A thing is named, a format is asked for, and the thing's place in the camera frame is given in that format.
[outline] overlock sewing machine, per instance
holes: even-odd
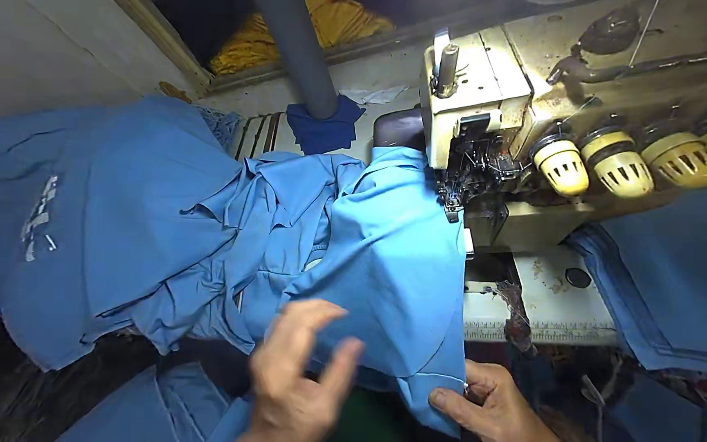
[[[377,146],[426,149],[473,246],[535,251],[707,186],[707,0],[605,0],[449,37]]]

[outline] white wall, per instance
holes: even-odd
[[[191,92],[113,0],[0,0],[0,116],[132,101],[159,81]]]

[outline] green fabric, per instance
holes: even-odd
[[[408,442],[415,440],[418,426],[397,395],[354,388],[342,406],[337,428],[327,441]]]

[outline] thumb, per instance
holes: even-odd
[[[480,437],[490,433],[490,425],[482,414],[482,408],[452,390],[434,389],[430,393],[430,405]]]

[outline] yellow fabric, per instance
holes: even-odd
[[[390,21],[368,12],[353,0],[306,0],[306,3],[322,48],[394,30]],[[263,16],[253,14],[211,60],[211,68],[217,75],[232,74],[279,58]]]

